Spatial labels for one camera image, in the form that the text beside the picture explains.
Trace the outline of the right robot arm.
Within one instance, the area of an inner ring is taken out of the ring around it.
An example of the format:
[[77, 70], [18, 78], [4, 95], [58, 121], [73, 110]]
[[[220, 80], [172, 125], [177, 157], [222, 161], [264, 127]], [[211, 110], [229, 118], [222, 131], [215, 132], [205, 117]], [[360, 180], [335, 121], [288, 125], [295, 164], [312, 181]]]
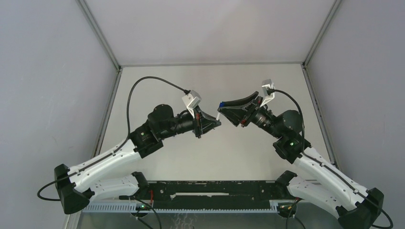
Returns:
[[369, 229], [382, 213], [383, 193], [355, 182], [328, 162], [305, 139], [300, 108], [274, 115], [258, 92], [249, 97], [221, 102], [218, 112], [235, 126], [255, 124], [276, 138], [276, 153], [290, 164], [312, 175], [314, 185], [291, 171], [278, 179], [281, 198], [294, 196], [327, 211], [345, 229]]

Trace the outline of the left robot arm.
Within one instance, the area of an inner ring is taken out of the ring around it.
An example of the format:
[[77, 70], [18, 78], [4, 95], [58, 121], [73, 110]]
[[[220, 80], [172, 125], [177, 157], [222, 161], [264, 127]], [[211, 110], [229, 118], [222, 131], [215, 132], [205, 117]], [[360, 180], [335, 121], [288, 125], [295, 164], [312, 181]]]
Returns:
[[143, 199], [149, 186], [141, 172], [132, 172], [121, 179], [105, 179], [115, 169], [143, 159], [163, 147], [163, 140], [186, 132], [197, 138], [219, 127], [221, 122], [199, 107], [194, 114], [184, 110], [178, 115], [167, 104], [157, 105], [146, 122], [114, 148], [79, 165], [60, 164], [54, 168], [55, 187], [66, 215], [84, 209], [95, 200], [116, 196]]

